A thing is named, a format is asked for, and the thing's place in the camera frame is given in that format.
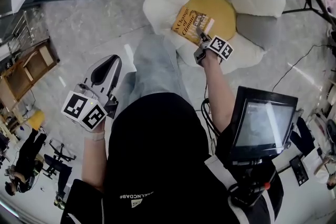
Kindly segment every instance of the person wearing black shirt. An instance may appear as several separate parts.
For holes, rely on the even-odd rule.
[[[35,140],[37,134],[37,130],[31,130],[29,138],[25,141],[19,151],[19,158],[17,159],[13,171],[14,179],[11,180],[12,182],[10,183],[5,183],[5,190],[11,196],[15,195],[17,191],[25,193],[32,188],[35,179],[35,158],[47,138],[44,130],[42,130]]]
[[[183,86],[173,44],[161,36],[146,37],[134,54],[134,65],[137,71],[125,76],[117,94],[108,158],[102,123],[86,133],[82,180],[72,185],[61,223],[202,217],[272,223],[283,197],[278,175],[268,190],[273,218],[263,198],[244,210],[245,218],[238,218],[227,189],[205,165],[210,157],[207,135]],[[213,52],[206,51],[202,66],[212,119],[222,132],[230,123],[235,96]]]

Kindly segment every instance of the black monitor frame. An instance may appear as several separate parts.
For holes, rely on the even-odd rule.
[[[282,145],[284,145],[289,136],[291,122],[298,103],[298,98],[284,94],[267,92],[239,86],[230,124],[231,132],[232,135],[234,136],[233,144],[229,154],[229,160],[231,162],[244,162],[249,161],[251,159],[263,159],[263,158],[270,159],[278,156],[283,151],[283,146],[281,148],[276,148],[275,144],[266,144],[257,146],[236,146],[240,129],[242,128],[241,126],[245,117],[248,102],[256,102],[256,103],[270,102],[276,105],[293,107],[293,112],[291,114],[291,118],[286,129],[286,135],[282,141]]]

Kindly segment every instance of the concrete floor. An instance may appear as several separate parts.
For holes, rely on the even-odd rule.
[[[35,106],[46,114],[44,127],[50,137],[65,143],[78,156],[75,162],[70,163],[76,167],[70,182],[74,178],[80,178],[83,137],[80,129],[65,118],[60,109],[69,90],[82,80],[88,67],[99,59],[111,54],[117,54],[122,58],[123,68],[119,83],[127,72],[132,71],[132,63],[124,45],[128,44],[134,52],[139,41],[152,33],[152,28],[142,11],[143,1],[64,1],[47,3],[43,6],[45,24],[60,63],[33,87]],[[300,8],[303,5],[303,0],[287,0],[286,9]],[[327,24],[316,14],[311,12],[287,14],[281,19],[283,36],[280,44],[271,48],[258,65],[238,69],[226,75],[234,92],[238,86],[272,90],[282,75],[306,54],[312,45],[325,44]],[[190,100],[195,109],[200,109],[205,75],[200,68],[189,67],[181,59],[178,62]],[[304,108],[303,117],[306,118],[313,108],[323,105],[326,91],[329,89],[330,69],[334,65],[335,59],[328,49],[315,47],[286,75],[275,91],[298,97],[298,107]],[[32,97],[28,94],[25,101],[31,100]],[[275,160],[277,168],[287,166],[288,161],[297,153],[295,146],[285,151]],[[312,180],[310,185],[306,184],[306,187],[299,188],[295,185],[297,182],[290,172],[281,178],[284,182],[286,202],[283,204],[277,223],[304,223],[316,212],[320,213],[317,209],[318,204],[310,203],[306,206],[304,200],[311,200],[317,196],[320,198],[316,201],[331,202],[329,193],[324,191],[326,188],[316,185]],[[40,179],[37,187],[31,191],[35,194],[31,195],[36,195],[41,191],[41,187],[46,188],[48,184],[50,184],[48,179]],[[26,198],[23,197],[28,194],[20,195],[20,199],[16,197],[12,202],[45,223],[59,223],[61,211],[52,205],[55,197],[54,189],[50,189],[48,194],[44,192],[43,198],[36,200],[34,205],[28,206],[24,202]],[[301,195],[300,214],[291,204],[290,193],[293,193],[293,189],[299,191]]]

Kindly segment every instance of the person in white shirt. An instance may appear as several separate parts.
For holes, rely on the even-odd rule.
[[[336,174],[329,174],[325,166],[331,161],[330,156],[327,155],[324,159],[321,158],[322,150],[319,147],[315,147],[310,130],[301,117],[297,120],[297,127],[301,136],[297,132],[292,131],[290,139],[305,156],[303,160],[304,164],[308,170],[314,173],[318,182],[326,184],[328,189],[333,189],[336,186]]]

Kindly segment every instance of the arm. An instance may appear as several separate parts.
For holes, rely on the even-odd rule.
[[[98,135],[104,132],[104,127],[105,120],[97,126],[94,132]],[[95,141],[85,138],[82,180],[101,192],[103,192],[106,163],[105,139]]]
[[[202,61],[206,81],[209,89],[209,102],[212,120],[220,132],[229,125],[235,106],[235,96],[224,79],[217,55],[206,50],[206,57]]]
[[[14,172],[14,176],[17,177],[18,179],[20,179],[22,183],[26,183],[27,182],[27,180],[25,179],[25,177],[22,174],[18,173],[18,172]]]
[[[316,175],[318,173],[318,171],[325,165],[327,164],[328,162],[330,161],[330,157],[325,157],[323,159],[323,162],[316,168],[315,172],[314,172],[314,175]]]

